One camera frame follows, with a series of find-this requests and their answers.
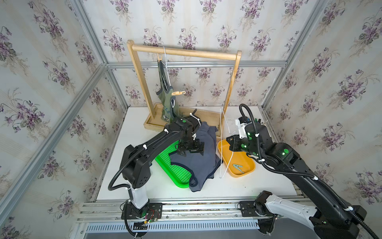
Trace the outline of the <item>grey blue tank top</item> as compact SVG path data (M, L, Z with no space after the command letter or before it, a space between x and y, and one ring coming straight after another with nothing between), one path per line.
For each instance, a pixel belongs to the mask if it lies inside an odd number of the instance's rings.
M216 154L216 132L215 126L202 122L196 139L205 143L203 153L187 152L186 156L176 152L169 154L172 165L180 166L191 173L189 188L192 192L201 191L208 179L214 179L214 174L220 167L220 159Z

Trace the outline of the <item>mint green clothespin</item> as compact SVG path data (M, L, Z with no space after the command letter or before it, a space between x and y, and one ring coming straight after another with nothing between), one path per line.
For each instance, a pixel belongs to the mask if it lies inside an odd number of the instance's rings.
M242 175L242 174L245 173L245 172L242 170L242 168L243 168L242 165L239 165L239 164L233 164L232 166L233 166L233 168L235 169L235 174L237 174L237 175Z

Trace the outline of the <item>yellow clothespin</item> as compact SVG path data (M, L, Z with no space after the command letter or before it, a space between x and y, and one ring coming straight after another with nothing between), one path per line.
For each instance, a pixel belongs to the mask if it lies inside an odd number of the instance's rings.
M178 96L178 95L183 95L185 93L186 93L185 91L175 91L175 92L172 92L171 95L172 96Z

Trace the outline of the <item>olive green tank top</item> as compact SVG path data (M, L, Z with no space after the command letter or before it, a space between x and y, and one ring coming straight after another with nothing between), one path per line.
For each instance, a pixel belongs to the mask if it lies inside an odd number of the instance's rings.
M163 109L162 118L167 123L172 123L176 117L180 116L179 104L176 101L176 96L173 96L173 87L167 79L167 70L162 60L158 60L158 72L160 80L160 89L156 95L160 99Z

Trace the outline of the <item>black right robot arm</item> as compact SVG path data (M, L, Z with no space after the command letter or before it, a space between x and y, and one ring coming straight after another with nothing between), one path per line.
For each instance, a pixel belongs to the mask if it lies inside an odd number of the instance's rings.
M239 105L239 134L226 140L232 152L244 152L267 171L283 175L294 183L314 204L305 206L262 191L255 201L242 201L244 217L266 217L259 231L271 234L276 216L298 222L321 239L355 239L363 228L373 239L377 234L364 222L366 210L342 199L323 179L315 175L300 155L288 144L273 142L266 126L254 118L246 104Z

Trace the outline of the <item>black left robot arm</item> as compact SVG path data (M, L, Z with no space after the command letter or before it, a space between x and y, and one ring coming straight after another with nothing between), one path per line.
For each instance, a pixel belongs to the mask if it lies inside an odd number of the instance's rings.
M178 142L176 152L182 156L189 153L204 154L204 142L196 138L202 125L196 110L185 117L176 117L175 121L166 124L163 130L150 140L138 145L128 145L122 155L119 170L111 179L108 190L126 188L129 193L127 204L141 210L149 204L145 184L151 177L152 161L171 144Z

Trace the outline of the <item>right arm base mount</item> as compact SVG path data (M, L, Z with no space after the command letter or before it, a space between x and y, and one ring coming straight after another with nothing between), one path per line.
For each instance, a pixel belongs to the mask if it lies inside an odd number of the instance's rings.
M269 217L258 221L258 231L264 235L270 235L274 230L276 214L271 213L266 207L267 199L272 195L269 191L262 191L255 201L240 201L238 204L238 209L243 217Z

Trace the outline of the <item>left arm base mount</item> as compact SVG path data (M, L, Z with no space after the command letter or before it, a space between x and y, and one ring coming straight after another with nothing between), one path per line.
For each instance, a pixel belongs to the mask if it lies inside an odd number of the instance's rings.
M132 232L147 231L149 224L162 218L163 204L148 201L141 209L136 208L129 200L124 202L120 209L121 219L129 224Z

